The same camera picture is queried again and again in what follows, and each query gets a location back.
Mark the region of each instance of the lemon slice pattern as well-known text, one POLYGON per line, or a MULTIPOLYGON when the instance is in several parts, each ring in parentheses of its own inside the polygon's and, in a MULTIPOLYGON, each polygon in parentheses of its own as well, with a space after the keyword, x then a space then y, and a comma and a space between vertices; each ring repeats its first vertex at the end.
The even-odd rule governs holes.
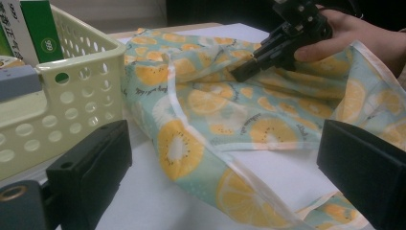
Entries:
POLYGON ((162 126, 157 146, 161 167, 172 180, 191 173, 200 163, 204 149, 179 120, 162 126))
MULTIPOLYGON (((379 74, 360 43, 295 63, 295 72, 270 68, 236 82, 230 71, 259 46, 140 29, 126 44, 122 91, 171 180, 238 222, 286 228, 291 220, 277 203, 265 201, 253 189, 260 186, 249 186, 255 182, 239 177, 231 170, 238 165, 221 153, 317 149, 325 119, 360 126, 406 150, 406 96, 393 76, 379 74)), ((304 222, 318 229, 365 223, 341 195, 307 210, 304 222)))
POLYGON ((221 211, 238 222, 257 227, 288 226, 288 222, 232 170, 222 175, 216 202, 221 211))

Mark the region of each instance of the green box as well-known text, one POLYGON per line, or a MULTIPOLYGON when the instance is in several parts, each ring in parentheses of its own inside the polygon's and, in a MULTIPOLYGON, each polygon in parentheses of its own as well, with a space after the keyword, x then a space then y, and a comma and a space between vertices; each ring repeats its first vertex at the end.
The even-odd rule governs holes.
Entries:
POLYGON ((39 61, 31 41, 19 0, 0 0, 1 25, 13 56, 36 66, 39 61))
POLYGON ((63 59, 48 0, 20 0, 39 63, 63 59))
POLYGON ((1 25, 0 25, 0 56, 10 56, 10 57, 13 56, 9 42, 7 41, 6 35, 4 34, 1 25))

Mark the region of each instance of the dark background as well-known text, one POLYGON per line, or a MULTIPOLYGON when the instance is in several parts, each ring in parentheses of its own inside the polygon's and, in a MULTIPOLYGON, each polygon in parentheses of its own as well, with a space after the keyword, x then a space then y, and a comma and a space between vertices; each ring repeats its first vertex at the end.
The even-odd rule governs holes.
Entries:
MULTIPOLYGON (((404 0, 353 0, 364 20, 378 27, 398 31, 406 28, 404 0)), ((318 0, 327 7, 351 11, 349 0, 318 0)), ((205 22, 243 23, 271 32, 282 23, 272 11, 273 0, 167 0, 168 26, 205 22)))

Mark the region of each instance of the table surface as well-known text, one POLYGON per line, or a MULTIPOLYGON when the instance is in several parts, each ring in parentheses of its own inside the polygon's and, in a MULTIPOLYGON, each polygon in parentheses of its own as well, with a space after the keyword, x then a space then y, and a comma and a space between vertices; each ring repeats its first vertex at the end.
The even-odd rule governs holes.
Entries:
MULTIPOLYGON (((175 27, 165 27, 165 28, 158 28, 157 30, 161 30, 163 32, 182 32, 182 31, 190 31, 190 30, 197 30, 197 29, 206 29, 211 27, 221 26, 219 23, 210 22, 210 23, 201 23, 201 24, 193 24, 193 25, 185 25, 185 26, 175 26, 175 27)), ((115 33, 110 34, 111 37, 115 39, 127 38, 134 35, 135 32, 122 32, 122 33, 115 33)))

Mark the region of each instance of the basket hole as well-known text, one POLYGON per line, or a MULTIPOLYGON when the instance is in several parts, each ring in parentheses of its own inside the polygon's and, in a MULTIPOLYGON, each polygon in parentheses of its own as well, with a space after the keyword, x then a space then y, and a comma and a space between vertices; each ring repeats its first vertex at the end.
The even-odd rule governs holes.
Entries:
POLYGON ((38 140, 30 140, 26 142, 26 144, 24 145, 24 149, 26 151, 35 151, 38 150, 40 146, 41 144, 39 143, 38 140))
POLYGON ((0 133, 0 146, 6 142, 6 136, 0 133))
POLYGON ((19 136, 28 136, 33 133, 34 128, 30 124, 22 124, 15 129, 15 133, 19 136))
POLYGON ((90 98, 93 94, 95 93, 95 90, 93 90, 92 87, 86 86, 83 89, 81 89, 81 95, 85 98, 90 98))
POLYGON ((66 32, 68 33, 68 35, 70 35, 71 34, 71 27, 66 26, 66 32))
POLYGON ((94 102, 87 103, 86 106, 84 107, 84 109, 88 113, 94 112, 96 108, 98 108, 98 105, 94 102))
POLYGON ((89 37, 86 37, 86 44, 88 47, 90 47, 92 44, 90 43, 90 39, 89 37))
POLYGON ((113 104, 113 99, 110 96, 107 96, 107 97, 105 97, 103 103, 105 106, 110 106, 111 104, 113 104))
POLYGON ((42 119, 42 125, 45 127, 54 127, 57 123, 57 118, 54 115, 46 116, 42 119))
POLYGON ((53 17, 54 17, 56 27, 60 28, 59 18, 57 18, 55 15, 53 15, 53 17))
POLYGON ((72 30, 72 34, 74 35, 74 38, 78 38, 78 32, 75 29, 72 30))
POLYGON ((99 45, 98 45, 98 43, 96 43, 96 41, 93 42, 93 47, 95 48, 95 51, 98 52, 98 50, 99 50, 99 45))
POLYGON ((104 80, 101 84, 101 90, 108 91, 111 88, 111 82, 109 80, 104 80))
POLYGON ((75 95, 70 91, 63 92, 60 95, 60 101, 63 102, 64 104, 69 104, 69 103, 73 102, 74 99, 75 99, 75 95))
POLYGON ((77 118, 79 115, 78 110, 75 108, 69 108, 68 110, 66 110, 65 112, 65 117, 68 120, 73 120, 75 118, 77 118))
POLYGON ((59 37, 59 42, 60 42, 60 44, 62 44, 62 41, 63 41, 63 34, 60 32, 60 30, 57 30, 57 37, 59 37))
POLYGON ((50 140, 50 142, 58 142, 61 139, 62 139, 62 132, 60 132, 60 131, 53 131, 48 136, 48 140, 50 140))
POLYGON ((72 163, 72 162, 65 162, 60 167, 65 170, 65 169, 72 167, 73 165, 74 165, 74 163, 72 163))
POLYGON ((99 123, 99 118, 96 116, 89 118, 89 120, 87 121, 87 124, 89 124, 89 126, 91 126, 91 127, 95 127, 98 123, 99 123))
POLYGON ((0 162, 6 163, 11 161, 15 157, 15 152, 10 149, 0 151, 0 162))
POLYGON ((114 114, 112 114, 111 112, 106 112, 104 114, 104 117, 105 117, 106 120, 111 120, 111 119, 114 118, 114 114))
POLYGON ((81 132, 81 124, 79 124, 79 123, 71 124, 71 126, 69 127, 69 131, 72 134, 77 134, 77 133, 81 132))
POLYGON ((63 22, 60 23, 60 28, 62 28, 62 31, 65 31, 65 30, 66 30, 65 24, 64 24, 63 22))
POLYGON ((82 80, 88 80, 89 77, 90 77, 90 69, 87 68, 87 67, 82 68, 82 69, 79 71, 79 77, 80 77, 82 80))
POLYGON ((108 72, 108 67, 106 63, 103 63, 101 66, 101 73, 106 74, 108 72))
POLYGON ((65 84, 69 81, 69 75, 66 73, 59 73, 55 76, 55 82, 58 84, 65 84))

